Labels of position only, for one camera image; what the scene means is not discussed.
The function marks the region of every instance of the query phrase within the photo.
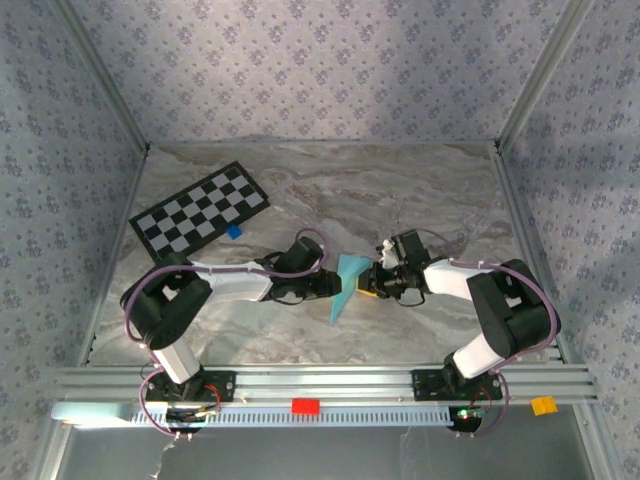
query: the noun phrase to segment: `teal triangle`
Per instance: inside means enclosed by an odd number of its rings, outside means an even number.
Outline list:
[[[357,255],[340,255],[338,259],[338,275],[342,279],[342,292],[333,297],[331,305],[331,318],[329,325],[336,323],[338,315],[342,312],[347,300],[356,289],[358,275],[371,265],[371,259]]]

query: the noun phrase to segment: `black mounting plate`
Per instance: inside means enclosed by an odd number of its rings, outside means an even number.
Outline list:
[[[232,402],[236,389],[236,372],[203,370],[198,374],[202,385],[213,385],[220,393],[220,402]],[[147,402],[192,402],[192,403],[216,403],[216,395],[206,388],[199,389],[195,395],[182,398],[180,391],[171,381],[166,372],[156,375],[150,382],[153,388],[147,389]]]
[[[491,400],[502,400],[502,389],[497,375],[481,375],[451,392],[444,388],[441,372],[442,370],[436,368],[411,371],[413,399],[416,402],[488,400],[481,388],[489,392]]]

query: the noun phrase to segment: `floral wallpaper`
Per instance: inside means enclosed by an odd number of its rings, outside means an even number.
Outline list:
[[[640,5],[597,1],[510,153],[597,377],[628,478],[640,479]]]
[[[76,0],[147,141],[490,139],[565,0]]]
[[[0,2],[0,479],[27,478],[140,156],[38,0]]]

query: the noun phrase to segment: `yellow object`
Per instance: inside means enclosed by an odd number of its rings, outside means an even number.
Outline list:
[[[556,413],[558,407],[553,397],[538,397],[531,400],[531,407],[533,408],[533,414],[546,415],[548,413]]]
[[[373,293],[373,292],[368,292],[367,290],[360,290],[360,289],[358,288],[358,291],[359,291],[360,293],[364,293],[365,295],[369,295],[370,297],[377,297],[377,295],[376,295],[375,293]]]

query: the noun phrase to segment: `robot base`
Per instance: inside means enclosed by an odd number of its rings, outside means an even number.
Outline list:
[[[447,388],[441,369],[412,370],[413,398],[420,401],[486,401],[501,400],[502,389],[497,375],[481,375],[457,386],[455,391]]]

